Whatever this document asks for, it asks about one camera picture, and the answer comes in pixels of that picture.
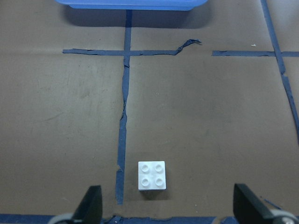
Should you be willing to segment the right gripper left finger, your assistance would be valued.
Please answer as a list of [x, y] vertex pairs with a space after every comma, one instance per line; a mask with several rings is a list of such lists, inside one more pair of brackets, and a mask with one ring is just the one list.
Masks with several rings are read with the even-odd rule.
[[101, 186], [90, 186], [72, 215], [72, 222], [74, 224], [100, 224], [102, 213]]

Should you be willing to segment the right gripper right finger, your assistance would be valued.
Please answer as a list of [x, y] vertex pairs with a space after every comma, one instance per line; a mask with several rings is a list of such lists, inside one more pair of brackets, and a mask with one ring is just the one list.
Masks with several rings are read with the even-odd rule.
[[271, 224], [274, 215], [243, 183], [234, 185], [233, 214], [240, 224]]

